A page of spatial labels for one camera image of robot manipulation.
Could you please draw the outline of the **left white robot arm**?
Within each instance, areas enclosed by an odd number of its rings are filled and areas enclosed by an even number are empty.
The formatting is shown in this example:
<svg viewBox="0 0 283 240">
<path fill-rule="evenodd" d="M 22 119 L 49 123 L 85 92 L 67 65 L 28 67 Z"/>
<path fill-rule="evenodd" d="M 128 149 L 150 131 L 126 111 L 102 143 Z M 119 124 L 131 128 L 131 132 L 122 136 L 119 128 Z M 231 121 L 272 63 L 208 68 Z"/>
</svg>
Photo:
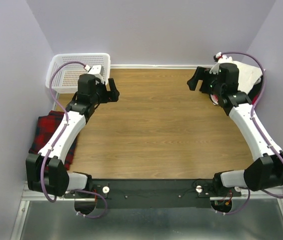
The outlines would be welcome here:
<svg viewBox="0 0 283 240">
<path fill-rule="evenodd" d="M 57 197 L 67 191 L 75 191 L 82 198 L 92 193 L 92 177 L 87 173 L 69 173 L 65 167 L 66 156 L 96 107 L 117 102 L 119 96 L 113 78 L 103 83 L 93 74 L 79 76 L 77 91 L 66 105 L 58 128 L 44 147 L 26 158 L 26 177 L 30 190 Z"/>
</svg>

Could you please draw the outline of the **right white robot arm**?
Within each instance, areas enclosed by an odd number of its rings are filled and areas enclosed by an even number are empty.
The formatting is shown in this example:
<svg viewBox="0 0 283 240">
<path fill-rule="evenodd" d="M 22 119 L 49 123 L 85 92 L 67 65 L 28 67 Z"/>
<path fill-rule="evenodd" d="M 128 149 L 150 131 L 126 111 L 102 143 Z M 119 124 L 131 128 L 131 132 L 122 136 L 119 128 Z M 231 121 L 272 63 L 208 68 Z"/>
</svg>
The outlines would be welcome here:
<svg viewBox="0 0 283 240">
<path fill-rule="evenodd" d="M 197 67 L 187 81 L 191 91 L 202 81 L 200 92 L 217 96 L 218 105 L 236 124 L 252 155 L 253 162 L 248 168 L 214 175 L 211 189 L 217 196 L 233 187 L 265 191 L 283 186 L 283 150 L 261 124 L 248 94 L 238 89 L 239 76 L 240 70 L 234 63 L 221 63 L 216 73 L 211 68 Z"/>
</svg>

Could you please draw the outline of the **white t shirt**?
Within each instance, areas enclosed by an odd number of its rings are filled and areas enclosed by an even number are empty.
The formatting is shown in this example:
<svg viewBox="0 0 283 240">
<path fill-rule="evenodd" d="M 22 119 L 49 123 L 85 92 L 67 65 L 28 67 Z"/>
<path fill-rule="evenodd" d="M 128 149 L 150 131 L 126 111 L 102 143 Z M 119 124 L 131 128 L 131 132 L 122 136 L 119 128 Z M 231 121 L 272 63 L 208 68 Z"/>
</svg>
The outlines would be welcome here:
<svg viewBox="0 0 283 240">
<path fill-rule="evenodd" d="M 227 59 L 227 63 L 237 66 L 239 69 L 238 90 L 248 94 L 263 75 L 261 69 L 253 65 L 235 61 L 231 56 L 223 56 L 222 58 Z"/>
</svg>

